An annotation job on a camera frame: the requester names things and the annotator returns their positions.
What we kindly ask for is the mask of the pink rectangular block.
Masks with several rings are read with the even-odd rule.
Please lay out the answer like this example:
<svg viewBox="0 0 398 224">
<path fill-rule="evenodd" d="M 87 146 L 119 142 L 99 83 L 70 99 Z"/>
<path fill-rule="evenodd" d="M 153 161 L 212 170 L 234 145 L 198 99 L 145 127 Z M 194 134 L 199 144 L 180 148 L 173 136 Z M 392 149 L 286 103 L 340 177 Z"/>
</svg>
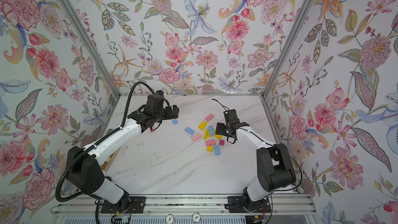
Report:
<svg viewBox="0 0 398 224">
<path fill-rule="evenodd" d="M 206 118 L 205 121 L 209 122 L 210 120 L 212 120 L 214 118 L 213 114 L 209 114 Z"/>
</svg>

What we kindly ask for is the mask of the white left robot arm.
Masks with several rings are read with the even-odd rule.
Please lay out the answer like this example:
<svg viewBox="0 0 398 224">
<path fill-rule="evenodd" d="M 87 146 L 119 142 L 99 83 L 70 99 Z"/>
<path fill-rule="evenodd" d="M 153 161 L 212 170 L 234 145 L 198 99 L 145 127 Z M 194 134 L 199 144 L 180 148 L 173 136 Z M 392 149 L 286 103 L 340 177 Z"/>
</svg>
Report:
<svg viewBox="0 0 398 224">
<path fill-rule="evenodd" d="M 83 148 L 74 146 L 68 151 L 66 168 L 55 192 L 58 202 L 88 195 L 109 203 L 118 212 L 129 207 L 129 193 L 106 178 L 101 165 L 130 139 L 179 115 L 177 105 L 171 105 L 161 91 L 148 95 L 146 104 L 133 112 L 129 112 L 130 102 L 129 97 L 120 126 Z"/>
</svg>

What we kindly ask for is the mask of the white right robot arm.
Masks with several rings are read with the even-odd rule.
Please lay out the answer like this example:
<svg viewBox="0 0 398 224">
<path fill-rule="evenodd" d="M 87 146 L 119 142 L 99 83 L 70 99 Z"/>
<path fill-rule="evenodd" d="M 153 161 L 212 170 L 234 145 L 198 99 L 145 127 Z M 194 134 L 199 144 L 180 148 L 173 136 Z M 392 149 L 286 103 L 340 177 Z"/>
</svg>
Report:
<svg viewBox="0 0 398 224">
<path fill-rule="evenodd" d="M 275 144 L 238 119 L 236 110 L 223 112 L 225 123 L 217 123 L 216 134 L 239 141 L 256 151 L 257 180 L 243 190 L 241 207 L 254 212 L 274 191 L 296 182 L 292 159 L 284 144 Z"/>
</svg>

